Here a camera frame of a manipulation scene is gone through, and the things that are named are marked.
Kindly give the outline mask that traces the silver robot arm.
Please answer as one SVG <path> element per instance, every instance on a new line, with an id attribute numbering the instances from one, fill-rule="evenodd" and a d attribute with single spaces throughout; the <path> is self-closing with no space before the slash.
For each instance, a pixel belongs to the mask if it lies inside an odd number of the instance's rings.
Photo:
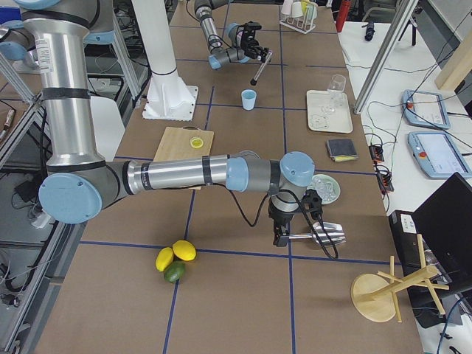
<path id="1" fill-rule="evenodd" d="M 314 174 L 311 157 L 291 152 L 277 161 L 239 153 L 108 163 L 95 141 L 84 40 L 112 22 L 112 3 L 20 1 L 19 7 L 24 27 L 35 39 L 51 132 L 52 157 L 38 192 L 47 214 L 62 223 L 77 224 L 143 191 L 221 185 L 231 192 L 264 192 L 270 198 L 274 244 L 287 243 L 288 223 L 294 214 L 307 211 L 306 189 Z"/>
<path id="2" fill-rule="evenodd" d="M 262 29 L 260 23 L 248 21 L 244 24 L 232 23 L 226 33 L 230 44 L 218 34 L 212 12 L 230 4 L 231 1 L 194 1 L 194 18 L 199 23 L 209 50 L 208 61 L 212 69 L 221 69 L 228 63 L 246 63 L 250 59 L 261 63 L 261 69 L 270 62 L 273 52 L 261 46 L 256 39 L 257 31 Z"/>

